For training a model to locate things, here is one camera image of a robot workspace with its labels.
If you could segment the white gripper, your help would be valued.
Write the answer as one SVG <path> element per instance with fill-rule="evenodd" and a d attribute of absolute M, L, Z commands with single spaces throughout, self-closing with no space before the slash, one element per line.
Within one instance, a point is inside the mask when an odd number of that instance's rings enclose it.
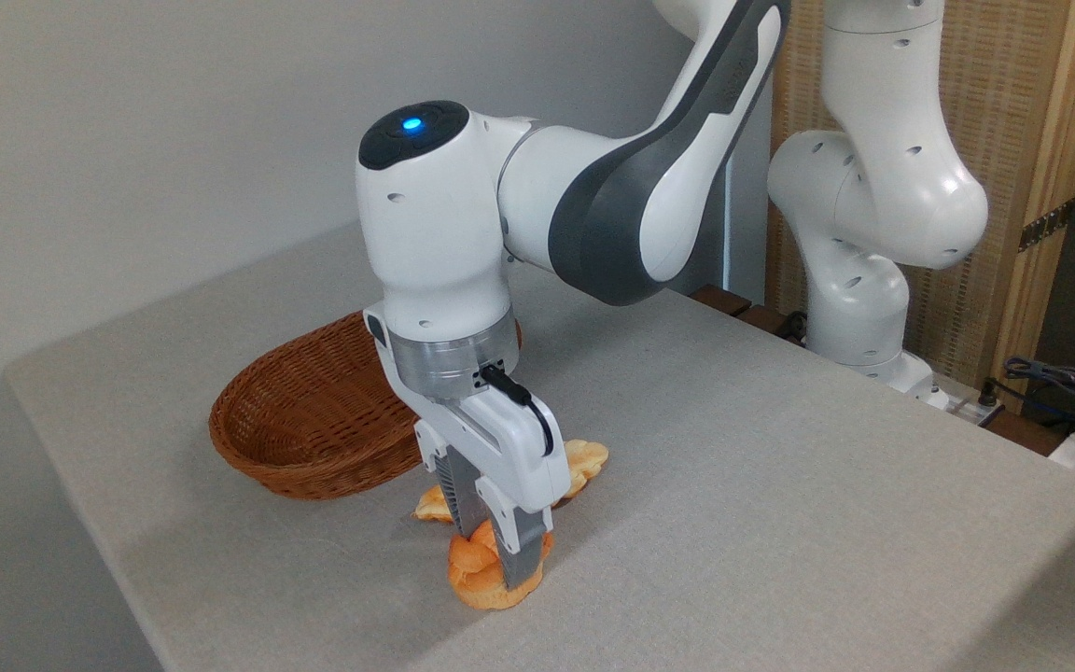
<path fill-rule="evenodd" d="M 562 434 L 551 410 L 534 399 L 551 430 L 553 451 L 538 417 L 496 388 L 465 399 L 435 401 L 401 382 L 388 345 L 391 332 L 379 303 L 363 311 L 368 328 L 379 324 L 376 342 L 385 377 L 395 394 L 448 443 L 435 456 L 436 475 L 456 532 L 470 539 L 492 520 L 496 552 L 505 586 L 517 590 L 538 574 L 543 537 L 550 531 L 550 506 L 570 489 Z"/>

